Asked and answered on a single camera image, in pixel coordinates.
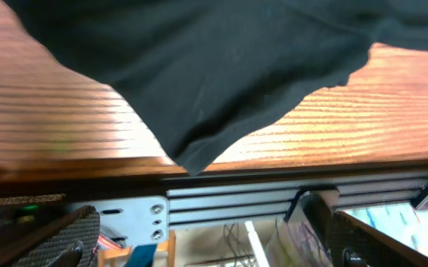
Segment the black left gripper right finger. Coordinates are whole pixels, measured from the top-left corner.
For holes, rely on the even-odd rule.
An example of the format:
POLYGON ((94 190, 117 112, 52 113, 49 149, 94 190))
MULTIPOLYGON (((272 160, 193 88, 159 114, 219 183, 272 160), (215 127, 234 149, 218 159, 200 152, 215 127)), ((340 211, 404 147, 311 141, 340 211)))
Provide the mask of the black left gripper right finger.
POLYGON ((362 266, 428 267, 427 256, 342 211, 328 222, 326 247, 334 266, 351 266, 355 257, 362 266))

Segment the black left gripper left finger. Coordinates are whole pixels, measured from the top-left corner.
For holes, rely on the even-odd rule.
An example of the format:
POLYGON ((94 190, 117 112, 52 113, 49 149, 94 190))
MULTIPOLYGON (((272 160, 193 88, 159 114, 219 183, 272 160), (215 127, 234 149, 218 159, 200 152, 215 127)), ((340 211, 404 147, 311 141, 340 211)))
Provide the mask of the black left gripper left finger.
POLYGON ((99 232, 100 215, 89 205, 1 210, 0 267, 93 266, 99 232))

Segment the black t-shirt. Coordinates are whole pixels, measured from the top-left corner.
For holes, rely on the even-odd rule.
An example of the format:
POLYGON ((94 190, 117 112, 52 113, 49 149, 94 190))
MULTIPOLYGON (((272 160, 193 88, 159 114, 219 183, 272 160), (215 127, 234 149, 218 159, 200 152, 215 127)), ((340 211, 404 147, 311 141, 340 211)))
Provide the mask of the black t-shirt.
POLYGON ((7 0, 63 66, 111 86, 196 175, 375 43, 428 50, 428 0, 7 0))

